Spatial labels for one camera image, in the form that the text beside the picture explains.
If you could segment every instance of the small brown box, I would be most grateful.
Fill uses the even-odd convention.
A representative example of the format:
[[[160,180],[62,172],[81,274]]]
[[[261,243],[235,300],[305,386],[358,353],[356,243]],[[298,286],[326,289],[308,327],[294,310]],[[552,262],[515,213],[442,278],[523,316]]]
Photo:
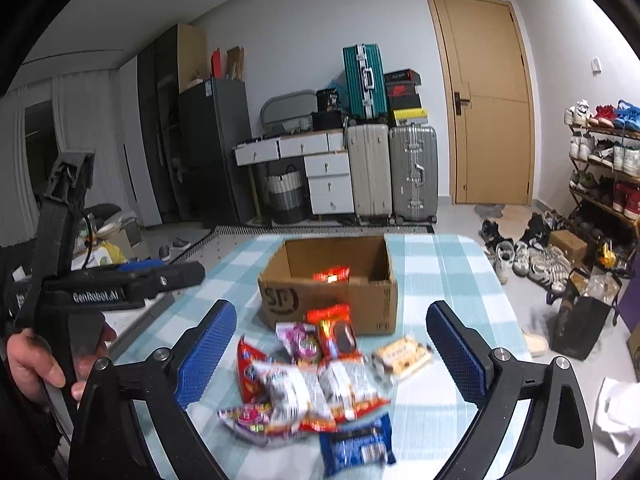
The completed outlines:
[[[553,231],[549,237],[549,245],[560,249],[574,267],[580,267],[587,254],[587,242],[566,230]]]
[[[337,266],[350,268],[348,282],[312,278]],[[382,236],[286,240],[258,275],[258,286],[260,315],[271,328],[278,321],[303,321],[308,310],[347,303],[356,334],[396,331],[398,282]]]
[[[631,362],[634,364],[636,380],[640,381],[640,325],[636,325],[629,339],[626,340],[626,347],[629,348]]]

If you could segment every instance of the wall switch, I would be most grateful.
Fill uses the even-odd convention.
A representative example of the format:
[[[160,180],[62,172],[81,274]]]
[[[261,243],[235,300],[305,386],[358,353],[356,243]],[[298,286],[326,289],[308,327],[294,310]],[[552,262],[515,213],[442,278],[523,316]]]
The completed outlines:
[[[591,60],[591,71],[594,73],[594,75],[602,72],[602,65],[600,64],[599,57],[594,57]]]

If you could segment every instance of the green suitcase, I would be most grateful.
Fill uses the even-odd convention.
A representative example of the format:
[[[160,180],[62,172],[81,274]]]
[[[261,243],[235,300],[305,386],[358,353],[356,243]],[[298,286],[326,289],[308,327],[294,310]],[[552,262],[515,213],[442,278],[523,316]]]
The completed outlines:
[[[351,114],[364,120],[386,117],[385,73],[378,46],[347,46],[342,55]]]

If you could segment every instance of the screw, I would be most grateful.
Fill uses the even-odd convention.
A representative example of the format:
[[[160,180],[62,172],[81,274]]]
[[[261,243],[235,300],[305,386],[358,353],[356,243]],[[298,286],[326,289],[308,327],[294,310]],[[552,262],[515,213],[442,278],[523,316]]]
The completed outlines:
[[[107,357],[101,357],[94,363],[96,370],[104,370],[107,366],[109,366],[109,359]]]
[[[559,357],[558,359],[556,359],[556,364],[561,367],[562,370],[567,370],[567,368],[571,366],[569,359],[567,359],[566,357]]]
[[[162,361],[166,361],[170,354],[171,352],[169,352],[169,349],[163,347],[163,348],[158,348],[154,350],[153,356],[156,361],[162,362]]]
[[[494,350],[494,355],[495,355],[495,358],[500,361],[508,361],[509,359],[511,359],[511,354],[509,353],[508,350],[505,350],[504,348],[496,348]]]

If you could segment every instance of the tablecloth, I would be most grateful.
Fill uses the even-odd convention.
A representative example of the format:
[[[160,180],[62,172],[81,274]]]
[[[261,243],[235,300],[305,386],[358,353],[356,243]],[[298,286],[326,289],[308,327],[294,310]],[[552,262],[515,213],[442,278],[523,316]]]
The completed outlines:
[[[161,314],[118,359],[119,364],[144,360],[155,348],[171,347],[186,329],[197,325],[219,298],[236,306],[236,335],[202,398],[188,407],[204,443],[231,479],[298,480],[323,476],[317,436],[281,449],[261,449],[235,438],[216,415],[218,409],[241,404],[236,380],[238,338],[245,334],[249,343],[267,353],[281,348],[273,333],[257,318],[260,307],[257,275],[282,239],[265,235],[238,247],[207,274],[200,287],[186,291]],[[444,299],[465,325],[481,333],[489,346],[507,348],[518,359],[530,360],[509,300],[478,244],[456,235],[387,235],[386,241],[399,286],[398,326],[393,336],[358,338],[363,352],[407,333],[430,344],[424,323],[426,309],[433,301]],[[462,399],[437,353],[432,364],[385,393],[393,399],[387,411],[392,419],[393,448],[398,463],[352,468],[337,478],[434,478],[464,435],[476,407]],[[528,403],[518,403],[486,478],[496,479],[504,474],[526,418]],[[167,480],[176,478],[146,405],[137,401],[136,409],[159,473]]]

